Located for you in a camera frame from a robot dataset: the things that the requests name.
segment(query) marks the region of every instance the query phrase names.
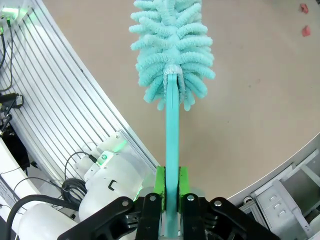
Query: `red scrap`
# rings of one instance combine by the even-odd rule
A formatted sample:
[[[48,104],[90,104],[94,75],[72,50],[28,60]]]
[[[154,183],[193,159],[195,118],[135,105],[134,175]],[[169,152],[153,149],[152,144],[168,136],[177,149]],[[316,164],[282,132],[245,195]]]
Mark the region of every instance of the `red scrap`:
[[[307,25],[302,29],[302,36],[307,37],[310,36],[311,31],[310,31],[310,27]]]
[[[307,14],[309,12],[308,6],[305,3],[300,4],[301,11]]]

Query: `drawer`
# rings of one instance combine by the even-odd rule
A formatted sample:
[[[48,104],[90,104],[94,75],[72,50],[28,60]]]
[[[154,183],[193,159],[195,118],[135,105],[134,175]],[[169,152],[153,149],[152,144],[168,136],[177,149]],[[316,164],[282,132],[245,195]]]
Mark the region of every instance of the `drawer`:
[[[282,200],[272,204],[268,209],[264,210],[264,213],[273,229],[280,229],[295,219],[295,216]]]
[[[257,197],[257,200],[260,203],[263,210],[266,210],[271,205],[278,202],[280,199],[281,197],[277,193],[277,190],[274,186],[269,187],[267,190],[265,190]]]

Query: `cable connector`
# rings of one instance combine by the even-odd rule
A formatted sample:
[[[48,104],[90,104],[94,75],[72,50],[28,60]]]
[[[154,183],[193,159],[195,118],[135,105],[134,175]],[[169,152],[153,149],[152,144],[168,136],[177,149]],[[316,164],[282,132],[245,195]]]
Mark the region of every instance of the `cable connector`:
[[[96,159],[92,154],[88,155],[88,157],[91,159],[91,161],[95,164],[98,159]]]
[[[8,24],[8,27],[11,28],[10,17],[7,17],[7,18],[6,18],[6,23]]]

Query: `grooved metal surface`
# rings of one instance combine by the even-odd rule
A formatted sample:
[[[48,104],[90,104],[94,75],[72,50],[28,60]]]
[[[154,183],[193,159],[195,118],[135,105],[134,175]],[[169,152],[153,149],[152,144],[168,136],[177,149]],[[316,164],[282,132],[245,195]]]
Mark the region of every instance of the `grooved metal surface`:
[[[155,170],[155,159],[83,65],[43,3],[32,2],[32,10],[12,28],[13,86],[7,91],[24,96],[23,107],[11,111],[11,124],[30,155],[52,178],[63,179],[72,153],[87,152],[121,130]],[[6,39],[6,44],[10,56],[11,40]],[[6,57],[2,89],[10,84],[9,65]],[[68,176],[77,176],[71,167],[74,161],[68,165]]]

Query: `drawer handle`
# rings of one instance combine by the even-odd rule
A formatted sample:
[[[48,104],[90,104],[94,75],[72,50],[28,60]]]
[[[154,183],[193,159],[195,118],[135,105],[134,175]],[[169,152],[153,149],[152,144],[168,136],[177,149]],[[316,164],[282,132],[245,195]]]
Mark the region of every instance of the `drawer handle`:
[[[285,210],[282,210],[282,211],[278,214],[278,217],[280,217],[280,215],[285,214],[285,213],[286,213],[286,211],[285,211]]]
[[[269,200],[272,201],[277,197],[277,195],[272,196]]]
[[[279,207],[281,205],[281,203],[276,204],[273,208],[276,209],[277,207]]]

